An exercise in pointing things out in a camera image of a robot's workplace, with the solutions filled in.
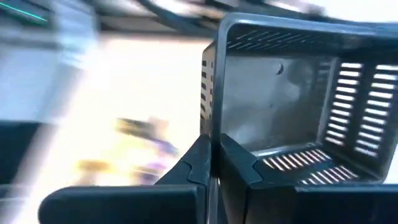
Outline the black slotted plastic basket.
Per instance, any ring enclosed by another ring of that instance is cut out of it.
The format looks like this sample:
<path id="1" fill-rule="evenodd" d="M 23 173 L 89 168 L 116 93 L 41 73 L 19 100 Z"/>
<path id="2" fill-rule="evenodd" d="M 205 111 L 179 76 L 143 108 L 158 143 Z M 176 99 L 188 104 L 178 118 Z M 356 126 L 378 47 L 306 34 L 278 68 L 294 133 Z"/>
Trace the black slotted plastic basket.
<path id="1" fill-rule="evenodd" d="M 201 131 L 298 184 L 398 184 L 398 22 L 231 13 L 202 54 Z"/>

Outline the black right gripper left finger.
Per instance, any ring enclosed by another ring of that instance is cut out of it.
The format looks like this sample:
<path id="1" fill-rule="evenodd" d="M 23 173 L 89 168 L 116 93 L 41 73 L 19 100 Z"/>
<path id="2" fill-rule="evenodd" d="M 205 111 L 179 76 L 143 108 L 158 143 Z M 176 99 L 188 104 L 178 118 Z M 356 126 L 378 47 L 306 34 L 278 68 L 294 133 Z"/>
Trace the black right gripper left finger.
<path id="1" fill-rule="evenodd" d="M 211 143 L 202 134 L 154 185 L 66 187 L 42 201 L 40 224 L 206 224 Z"/>

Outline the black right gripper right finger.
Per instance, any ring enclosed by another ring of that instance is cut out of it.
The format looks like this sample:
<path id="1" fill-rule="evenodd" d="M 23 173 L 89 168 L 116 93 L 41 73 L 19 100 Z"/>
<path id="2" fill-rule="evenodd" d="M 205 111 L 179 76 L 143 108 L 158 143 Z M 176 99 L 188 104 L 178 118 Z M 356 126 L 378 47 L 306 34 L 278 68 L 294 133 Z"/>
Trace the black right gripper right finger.
<path id="1" fill-rule="evenodd" d="M 315 146 L 257 157 L 220 136 L 229 224 L 398 224 L 398 184 Z"/>

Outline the purple spiral wrist coil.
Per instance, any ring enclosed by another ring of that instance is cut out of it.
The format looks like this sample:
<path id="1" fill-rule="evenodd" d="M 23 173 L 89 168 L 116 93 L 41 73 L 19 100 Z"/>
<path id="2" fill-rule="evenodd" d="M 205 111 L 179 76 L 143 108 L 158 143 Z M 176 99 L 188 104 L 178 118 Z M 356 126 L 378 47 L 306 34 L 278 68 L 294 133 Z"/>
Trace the purple spiral wrist coil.
<path id="1" fill-rule="evenodd" d="M 179 156 L 179 150 L 170 142 L 153 140 L 155 148 L 150 158 L 135 168 L 139 185 L 152 185 L 166 174 Z"/>

